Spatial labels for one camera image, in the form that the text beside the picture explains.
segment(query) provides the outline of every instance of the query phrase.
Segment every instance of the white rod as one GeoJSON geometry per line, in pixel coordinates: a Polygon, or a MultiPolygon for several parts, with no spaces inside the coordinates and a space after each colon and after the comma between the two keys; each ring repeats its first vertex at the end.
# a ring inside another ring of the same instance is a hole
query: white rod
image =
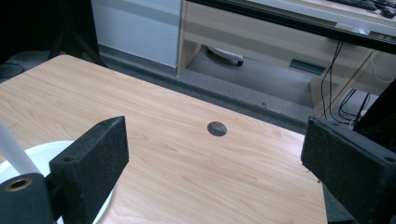
{"type": "Polygon", "coordinates": [[[35,164],[30,160],[29,156],[1,120],[0,153],[6,157],[9,163],[18,171],[18,173],[20,173],[20,175],[40,173],[35,164]]]}

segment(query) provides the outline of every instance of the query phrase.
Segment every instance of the white plate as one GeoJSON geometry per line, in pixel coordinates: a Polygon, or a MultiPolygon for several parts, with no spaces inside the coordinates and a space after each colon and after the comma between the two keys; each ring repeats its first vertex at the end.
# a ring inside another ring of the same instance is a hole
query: white plate
{"type": "MultiPolygon", "coordinates": [[[[26,154],[35,163],[35,166],[37,166],[41,174],[43,176],[46,176],[50,173],[50,166],[49,166],[50,160],[52,160],[56,155],[61,153],[65,148],[70,146],[72,143],[73,141],[50,142],[47,144],[26,149],[26,154]]],[[[0,183],[3,183],[17,175],[20,174],[15,170],[14,167],[12,167],[9,164],[8,161],[4,161],[3,163],[0,164],[0,183]]],[[[102,215],[105,213],[108,204],[110,203],[112,195],[113,195],[113,190],[111,190],[110,194],[108,195],[105,203],[103,204],[102,208],[100,209],[93,223],[97,223],[99,219],[102,217],[102,215]]],[[[58,224],[63,224],[63,223],[64,221],[62,220],[62,218],[59,218],[58,224]]]]}

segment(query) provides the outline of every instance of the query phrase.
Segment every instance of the white cable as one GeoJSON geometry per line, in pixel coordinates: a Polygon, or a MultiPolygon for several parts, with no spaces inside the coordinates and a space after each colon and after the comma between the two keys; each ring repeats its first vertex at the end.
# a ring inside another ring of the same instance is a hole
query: white cable
{"type": "Polygon", "coordinates": [[[370,57],[371,57],[371,67],[372,67],[373,76],[375,77],[376,80],[378,80],[378,81],[380,81],[380,82],[383,82],[383,83],[390,83],[390,82],[392,82],[393,80],[389,80],[389,81],[382,80],[382,79],[380,79],[380,78],[375,74],[375,71],[374,71],[374,62],[373,62],[373,53],[374,53],[374,51],[372,51],[372,53],[371,53],[371,55],[370,55],[370,57]]]}

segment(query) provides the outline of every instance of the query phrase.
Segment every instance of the gray floor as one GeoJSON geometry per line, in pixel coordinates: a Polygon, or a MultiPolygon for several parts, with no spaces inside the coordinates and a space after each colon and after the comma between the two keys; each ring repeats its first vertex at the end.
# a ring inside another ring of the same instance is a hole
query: gray floor
{"type": "MultiPolygon", "coordinates": [[[[306,120],[313,115],[310,76],[271,64],[245,58],[244,65],[237,67],[234,62],[223,60],[202,48],[184,73],[177,77],[172,68],[113,49],[101,47],[101,55],[113,70],[297,133],[305,132],[306,120]]],[[[28,51],[13,56],[6,64],[0,65],[0,82],[20,73],[21,67],[28,70],[43,63],[47,56],[47,51],[28,51]]],[[[358,110],[364,95],[362,92],[356,94],[347,109],[358,110]]],[[[325,198],[329,221],[351,219],[327,190],[325,198]]]]}

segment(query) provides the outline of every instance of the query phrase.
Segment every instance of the wooden table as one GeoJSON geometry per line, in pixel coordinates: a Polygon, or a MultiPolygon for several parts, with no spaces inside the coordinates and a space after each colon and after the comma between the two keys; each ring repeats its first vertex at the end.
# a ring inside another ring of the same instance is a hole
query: wooden table
{"type": "Polygon", "coordinates": [[[0,118],[24,148],[120,115],[130,162],[103,223],[327,223],[300,134],[70,56],[0,84],[0,118]]]}

